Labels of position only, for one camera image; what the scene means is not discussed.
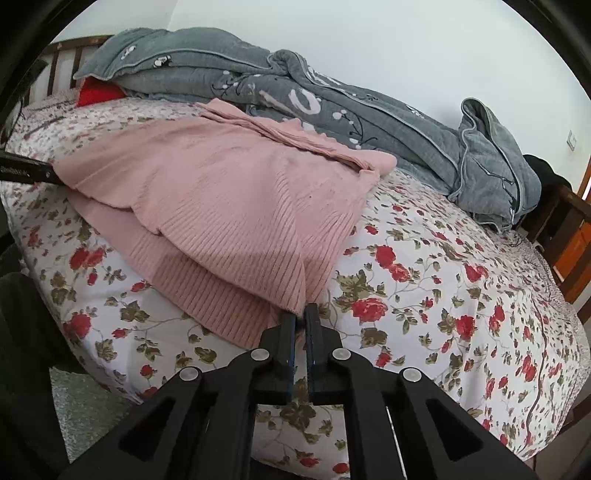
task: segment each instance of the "folded comforter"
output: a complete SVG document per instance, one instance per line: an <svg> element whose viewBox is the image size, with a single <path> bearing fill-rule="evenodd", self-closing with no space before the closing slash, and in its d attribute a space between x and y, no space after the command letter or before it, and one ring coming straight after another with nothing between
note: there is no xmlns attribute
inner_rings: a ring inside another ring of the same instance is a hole
<svg viewBox="0 0 591 480"><path fill-rule="evenodd" d="M396 159L298 120L213 100L199 117L108 134L55 166L74 208L199 323L251 348L331 275L366 195Z"/></svg>
<svg viewBox="0 0 591 480"><path fill-rule="evenodd" d="M271 53L217 28L124 31L75 78L85 76L151 98L221 98L250 115L298 118L353 149L392 153L399 168L500 231L540 198L519 146L482 102L464 100L460 126L451 129L387 95L323 75L293 51Z"/></svg>

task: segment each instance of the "gray blanket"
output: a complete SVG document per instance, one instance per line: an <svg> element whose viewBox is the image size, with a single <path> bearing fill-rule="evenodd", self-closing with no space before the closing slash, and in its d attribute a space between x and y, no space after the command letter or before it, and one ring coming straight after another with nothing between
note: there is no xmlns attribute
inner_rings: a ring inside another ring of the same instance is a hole
<svg viewBox="0 0 591 480"><path fill-rule="evenodd" d="M460 126L451 129L399 100L323 75L293 51L272 53L217 28L124 31L74 77L86 76L147 98L221 98L250 115L298 118L350 148L387 151L398 168L500 231L540 198L513 136L480 101L464 100Z"/></svg>

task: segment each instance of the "silver screw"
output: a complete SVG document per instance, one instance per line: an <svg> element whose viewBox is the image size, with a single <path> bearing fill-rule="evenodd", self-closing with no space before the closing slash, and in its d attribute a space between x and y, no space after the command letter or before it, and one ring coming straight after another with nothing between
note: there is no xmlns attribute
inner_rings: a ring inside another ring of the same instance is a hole
<svg viewBox="0 0 591 480"><path fill-rule="evenodd" d="M422 377L421 372L416 368L407 368L402 373L402 376L409 382L418 382Z"/></svg>
<svg viewBox="0 0 591 480"><path fill-rule="evenodd" d="M199 370L195 367L185 367L179 373L179 377L181 380L185 380L185 382L190 382L191 380L195 380L199 376Z"/></svg>
<svg viewBox="0 0 591 480"><path fill-rule="evenodd" d="M264 348L256 348L251 352L251 357L257 362L262 362L263 360L267 360L267 358L269 358L269 352Z"/></svg>
<svg viewBox="0 0 591 480"><path fill-rule="evenodd" d="M351 358L351 352L349 352L346 348L335 348L333 350L333 356L337 360L348 360Z"/></svg>

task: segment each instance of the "pink knitted garment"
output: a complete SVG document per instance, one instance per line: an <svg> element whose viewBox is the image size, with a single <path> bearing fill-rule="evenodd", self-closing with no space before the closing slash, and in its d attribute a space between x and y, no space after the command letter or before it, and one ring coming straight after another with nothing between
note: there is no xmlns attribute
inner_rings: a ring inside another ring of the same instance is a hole
<svg viewBox="0 0 591 480"><path fill-rule="evenodd" d="M329 278L396 159L221 100L105 135L55 166L74 208L199 323L246 348Z"/></svg>

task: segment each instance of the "mattress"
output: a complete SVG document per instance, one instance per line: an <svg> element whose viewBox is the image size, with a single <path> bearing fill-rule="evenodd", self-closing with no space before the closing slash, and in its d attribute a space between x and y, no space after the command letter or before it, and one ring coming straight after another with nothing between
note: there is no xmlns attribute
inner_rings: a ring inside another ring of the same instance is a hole
<svg viewBox="0 0 591 480"><path fill-rule="evenodd" d="M126 98L76 108L76 92L24 109L8 150L53 162L98 136L192 104ZM182 367L242 352L132 271L72 209L64 187L2 183L29 275L79 361L106 390L142 402ZM322 322L377 368L416 367L525 460L554 439L589 376L589 345L547 264L394 171L369 195L319 301ZM252 455L312 478L348 474L341 406L311 405L304 339L287 406L259 406Z"/></svg>

